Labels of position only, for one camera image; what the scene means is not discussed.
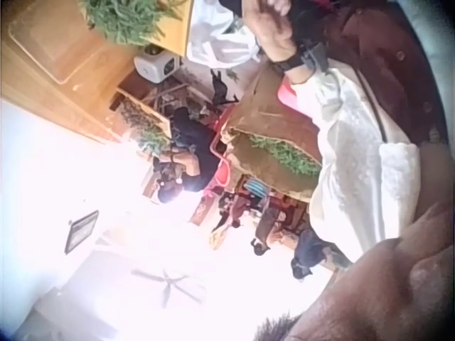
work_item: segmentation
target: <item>wooden cabinet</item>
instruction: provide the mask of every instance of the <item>wooden cabinet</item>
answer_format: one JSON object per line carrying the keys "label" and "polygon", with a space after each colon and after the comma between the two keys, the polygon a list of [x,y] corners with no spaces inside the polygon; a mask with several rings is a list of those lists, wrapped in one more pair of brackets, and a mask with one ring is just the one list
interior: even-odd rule
{"label": "wooden cabinet", "polygon": [[1,96],[79,134],[119,141],[128,126],[109,103],[136,50],[84,25],[77,0],[9,1],[1,13]]}

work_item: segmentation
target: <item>black wristwatch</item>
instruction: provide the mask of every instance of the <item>black wristwatch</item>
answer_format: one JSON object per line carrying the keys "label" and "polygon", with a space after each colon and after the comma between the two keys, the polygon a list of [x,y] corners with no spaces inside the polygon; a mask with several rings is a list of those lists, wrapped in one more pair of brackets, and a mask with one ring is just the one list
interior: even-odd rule
{"label": "black wristwatch", "polygon": [[276,62],[275,65],[284,72],[301,65],[305,65],[313,71],[325,72],[328,69],[326,46],[323,43],[317,43],[311,47],[302,46],[292,57],[282,62]]}

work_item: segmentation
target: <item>green vegetable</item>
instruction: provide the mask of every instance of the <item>green vegetable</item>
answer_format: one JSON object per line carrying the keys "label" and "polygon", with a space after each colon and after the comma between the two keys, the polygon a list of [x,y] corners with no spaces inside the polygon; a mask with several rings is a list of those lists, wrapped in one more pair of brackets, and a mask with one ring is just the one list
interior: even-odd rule
{"label": "green vegetable", "polygon": [[154,119],[131,100],[124,98],[119,107],[123,119],[139,132],[138,145],[145,153],[159,155],[171,142]]}
{"label": "green vegetable", "polygon": [[249,138],[253,147],[266,149],[278,162],[294,174],[318,176],[321,171],[317,162],[310,159],[303,151],[284,141],[255,135],[249,135]]}
{"label": "green vegetable", "polygon": [[147,45],[148,38],[160,40],[158,27],[164,18],[181,20],[175,11],[186,0],[80,0],[90,28],[101,31],[118,44]]}

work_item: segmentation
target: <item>button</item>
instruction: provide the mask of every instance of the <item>button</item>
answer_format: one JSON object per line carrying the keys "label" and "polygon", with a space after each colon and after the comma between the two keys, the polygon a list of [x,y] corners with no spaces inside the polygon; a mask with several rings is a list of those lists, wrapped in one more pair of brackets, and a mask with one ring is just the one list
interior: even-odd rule
{"label": "button", "polygon": [[405,57],[406,57],[406,55],[405,55],[405,53],[404,53],[403,51],[398,51],[398,53],[397,53],[397,59],[398,59],[400,62],[402,62],[403,60],[405,60]]}
{"label": "button", "polygon": [[425,102],[424,103],[425,114],[429,114],[430,112],[432,112],[432,110],[433,110],[433,106],[429,102]]}

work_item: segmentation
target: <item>skin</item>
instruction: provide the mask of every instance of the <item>skin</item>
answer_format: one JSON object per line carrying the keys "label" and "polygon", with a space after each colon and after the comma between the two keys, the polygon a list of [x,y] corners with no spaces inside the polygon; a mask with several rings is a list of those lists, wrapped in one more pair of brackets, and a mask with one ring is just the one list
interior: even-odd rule
{"label": "skin", "polygon": [[[161,162],[171,162],[171,153],[164,152],[159,156]],[[185,173],[189,176],[200,174],[199,160],[196,155],[184,151],[173,155],[173,161],[185,166]]]}
{"label": "skin", "polygon": [[[242,8],[272,61],[296,52],[286,19],[289,0],[243,0]],[[312,74],[301,66],[287,76],[300,84]],[[442,185],[450,189],[453,173],[447,179]],[[454,299],[454,204],[433,205],[440,193],[423,195],[423,215],[400,238],[367,252],[302,314],[285,340],[435,340],[440,322],[453,316]]]}

